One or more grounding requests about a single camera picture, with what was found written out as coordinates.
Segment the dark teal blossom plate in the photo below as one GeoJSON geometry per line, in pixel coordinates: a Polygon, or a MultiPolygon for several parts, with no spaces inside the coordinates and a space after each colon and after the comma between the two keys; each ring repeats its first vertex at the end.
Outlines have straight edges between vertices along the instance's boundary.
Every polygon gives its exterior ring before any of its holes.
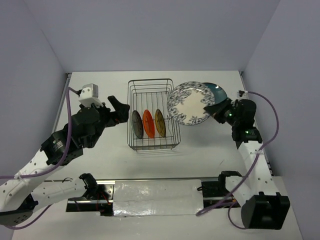
{"type": "Polygon", "coordinates": [[[215,104],[219,104],[226,100],[228,98],[227,93],[225,90],[220,87],[219,85],[211,82],[203,82],[204,85],[206,85],[211,92],[214,94],[215,104]]]}

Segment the blue floral white plate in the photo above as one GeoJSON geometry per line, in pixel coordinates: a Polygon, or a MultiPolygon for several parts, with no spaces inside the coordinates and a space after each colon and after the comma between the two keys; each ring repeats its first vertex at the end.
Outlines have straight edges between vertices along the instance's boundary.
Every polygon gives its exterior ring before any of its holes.
{"type": "Polygon", "coordinates": [[[176,86],[167,97],[167,111],[172,120],[185,126],[195,126],[210,117],[205,107],[216,103],[214,93],[205,84],[188,81],[176,86]]]}

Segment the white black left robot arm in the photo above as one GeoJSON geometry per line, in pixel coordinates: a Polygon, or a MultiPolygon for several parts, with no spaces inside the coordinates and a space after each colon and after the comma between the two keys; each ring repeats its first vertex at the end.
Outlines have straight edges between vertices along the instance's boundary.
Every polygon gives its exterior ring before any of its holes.
{"type": "Polygon", "coordinates": [[[105,104],[81,104],[76,114],[68,115],[63,129],[52,133],[33,159],[0,186],[1,225],[12,228],[44,207],[71,198],[91,200],[105,192],[90,173],[52,186],[42,183],[82,156],[85,148],[93,148],[105,128],[128,121],[130,106],[120,103],[113,95],[107,99],[114,110],[105,104]]]}

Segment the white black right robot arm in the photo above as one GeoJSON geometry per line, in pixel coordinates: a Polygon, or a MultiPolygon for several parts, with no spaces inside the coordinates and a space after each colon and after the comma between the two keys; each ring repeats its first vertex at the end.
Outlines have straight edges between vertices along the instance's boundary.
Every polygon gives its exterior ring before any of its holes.
{"type": "Polygon", "coordinates": [[[234,197],[241,207],[244,229],[280,230],[290,208],[288,196],[282,195],[273,181],[264,153],[262,137],[255,127],[257,105],[249,99],[229,98],[204,110],[218,123],[231,126],[231,136],[240,152],[247,173],[223,171],[217,190],[234,197]]]}

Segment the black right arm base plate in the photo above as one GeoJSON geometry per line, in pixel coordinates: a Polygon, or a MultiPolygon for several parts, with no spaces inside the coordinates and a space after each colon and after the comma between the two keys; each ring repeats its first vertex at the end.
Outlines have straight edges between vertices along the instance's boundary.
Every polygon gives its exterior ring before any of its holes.
{"type": "Polygon", "coordinates": [[[222,197],[224,194],[220,189],[220,184],[218,181],[202,181],[202,196],[204,199],[212,199],[222,197]]]}

